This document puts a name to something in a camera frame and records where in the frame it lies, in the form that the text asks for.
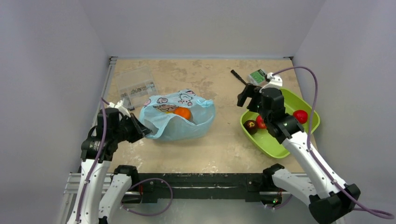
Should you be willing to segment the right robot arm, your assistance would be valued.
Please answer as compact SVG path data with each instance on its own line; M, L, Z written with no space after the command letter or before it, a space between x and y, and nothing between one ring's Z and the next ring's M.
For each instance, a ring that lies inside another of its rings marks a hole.
M360 189L356 184L347 184L324 161L303 126L286 112L281 90L247 84L237 97L237 106L242 107L247 98L251 98L247 109L261 115L270 136L296 158L310 179L303 181L276 164L263 171L263 186L290 192L308 207L319 224L331 224L353 211Z

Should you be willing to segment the dark red fake fruit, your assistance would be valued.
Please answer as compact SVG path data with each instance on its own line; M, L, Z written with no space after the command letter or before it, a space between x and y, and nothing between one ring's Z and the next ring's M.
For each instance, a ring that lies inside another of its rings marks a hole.
M255 120L247 120L243 123L243 127L247 131L248 134L253 135L258 131L258 124Z

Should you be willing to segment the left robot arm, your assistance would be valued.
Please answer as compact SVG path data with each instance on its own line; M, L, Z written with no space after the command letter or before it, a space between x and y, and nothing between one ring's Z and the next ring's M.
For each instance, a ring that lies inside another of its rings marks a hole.
M103 190L113 154L119 143L134 143L150 133L151 130L123 106L110 104L99 111L97 124L81 145L81 177L69 224L110 223L127 190L133 191L139 186L137 168L120 165L109 188Z

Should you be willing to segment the blue plastic bag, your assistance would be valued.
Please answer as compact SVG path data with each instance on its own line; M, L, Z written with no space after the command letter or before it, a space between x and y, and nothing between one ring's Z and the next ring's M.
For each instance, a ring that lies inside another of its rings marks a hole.
M191 119L186 120L174 114L178 107L189 108ZM215 115L213 100L200 97L193 90L182 89L149 97L140 111L139 121L152 130L148 139L176 141L205 136Z

